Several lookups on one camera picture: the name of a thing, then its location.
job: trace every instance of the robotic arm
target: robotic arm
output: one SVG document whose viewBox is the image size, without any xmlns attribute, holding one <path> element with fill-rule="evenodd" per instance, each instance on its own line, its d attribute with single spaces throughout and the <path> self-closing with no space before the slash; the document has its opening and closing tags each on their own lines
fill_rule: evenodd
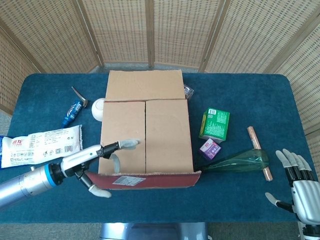
<svg viewBox="0 0 320 240">
<path fill-rule="evenodd" d="M 94 145 L 64 157 L 61 163 L 49 163 L 10 179 L 0 185 L 0 211 L 52 189 L 62 184 L 65 178 L 74 175 L 93 195 L 110 198 L 111 193 L 94 185 L 85 171 L 97 158 L 105 158 L 113 160 L 114 170 L 118 173 L 120 161 L 114 152 L 122 149 L 135 149 L 139 143 L 138 139 L 128 139 L 106 146 Z"/>
<path fill-rule="evenodd" d="M 286 149 L 275 154 L 284 167 L 293 204 L 280 201 L 269 192 L 265 196 L 273 205 L 294 213 L 305 224 L 305 240 L 320 240 L 320 183 L 315 181 L 309 164 L 302 156 Z"/>
</svg>

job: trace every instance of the white cup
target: white cup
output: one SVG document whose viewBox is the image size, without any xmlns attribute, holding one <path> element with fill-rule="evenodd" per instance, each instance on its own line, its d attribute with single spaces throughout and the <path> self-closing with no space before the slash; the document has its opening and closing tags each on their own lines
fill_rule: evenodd
<svg viewBox="0 0 320 240">
<path fill-rule="evenodd" d="M 92 116 L 94 117 L 95 120 L 102 122 L 102 117 L 103 117 L 103 112 L 104 112 L 104 98 L 99 98 L 94 101 L 92 104 Z"/>
</svg>

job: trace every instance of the woven partition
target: woven partition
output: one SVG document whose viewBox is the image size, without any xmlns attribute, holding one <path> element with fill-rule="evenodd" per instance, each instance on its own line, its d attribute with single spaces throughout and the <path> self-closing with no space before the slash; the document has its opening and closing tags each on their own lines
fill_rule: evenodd
<svg viewBox="0 0 320 240">
<path fill-rule="evenodd" d="M 36 70 L 0 32 L 0 109 L 12 115 L 21 85 Z"/>
<path fill-rule="evenodd" d="M 318 179 L 320 179 L 320 134 L 307 139 L 307 142 L 309 145 L 316 174 L 318 176 Z"/>
<path fill-rule="evenodd" d="M 218 0 L 154 0 L 156 63 L 198 68 Z"/>
<path fill-rule="evenodd" d="M 288 77 L 306 130 L 320 123 L 320 24 L 276 71 Z"/>
<path fill-rule="evenodd" d="M 145 0 L 82 0 L 104 62 L 148 62 Z"/>
<path fill-rule="evenodd" d="M 46 72 L 88 72 L 98 65 L 70 0 L 2 0 L 0 19 Z"/>
<path fill-rule="evenodd" d="M 262 73 L 319 0 L 231 1 L 206 72 Z"/>
</svg>

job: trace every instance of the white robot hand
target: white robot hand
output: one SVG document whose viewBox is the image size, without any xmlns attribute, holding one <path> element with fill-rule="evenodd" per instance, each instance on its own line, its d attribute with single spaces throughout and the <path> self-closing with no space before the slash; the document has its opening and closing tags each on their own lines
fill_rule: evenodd
<svg viewBox="0 0 320 240">
<path fill-rule="evenodd" d="M 305 224 L 303 234 L 306 239 L 320 240 L 320 183 L 315 181 L 307 161 L 300 155 L 283 149 L 277 150 L 276 156 L 281 161 L 291 187 L 293 204 L 276 199 L 266 192 L 267 199 L 276 207 L 296 214 Z"/>
</svg>

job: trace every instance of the green box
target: green box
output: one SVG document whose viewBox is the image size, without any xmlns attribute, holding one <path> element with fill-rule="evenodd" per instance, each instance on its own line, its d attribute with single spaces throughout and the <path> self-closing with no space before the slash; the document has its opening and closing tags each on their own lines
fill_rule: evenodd
<svg viewBox="0 0 320 240">
<path fill-rule="evenodd" d="M 230 113 L 208 108 L 202 117 L 199 138 L 212 139 L 216 143 L 226 140 Z"/>
</svg>

